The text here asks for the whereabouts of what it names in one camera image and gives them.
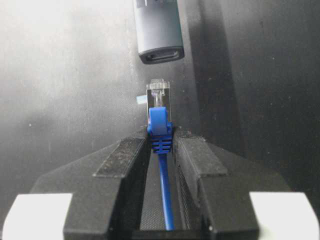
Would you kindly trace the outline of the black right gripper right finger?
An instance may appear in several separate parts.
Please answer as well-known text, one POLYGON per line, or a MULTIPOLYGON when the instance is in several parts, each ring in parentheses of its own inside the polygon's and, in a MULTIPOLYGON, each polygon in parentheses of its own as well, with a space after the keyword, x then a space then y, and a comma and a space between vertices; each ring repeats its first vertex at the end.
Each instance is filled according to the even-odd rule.
POLYGON ((180 127, 173 154, 194 215, 212 240, 317 240, 320 221, 276 170, 180 127))

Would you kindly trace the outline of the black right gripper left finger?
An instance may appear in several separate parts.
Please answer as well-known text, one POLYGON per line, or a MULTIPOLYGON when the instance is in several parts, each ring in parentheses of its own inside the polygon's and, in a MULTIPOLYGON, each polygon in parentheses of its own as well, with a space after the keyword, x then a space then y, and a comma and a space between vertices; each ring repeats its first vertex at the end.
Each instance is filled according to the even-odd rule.
POLYGON ((112 240, 140 225, 149 140, 129 136, 41 175, 4 221, 7 240, 112 240))

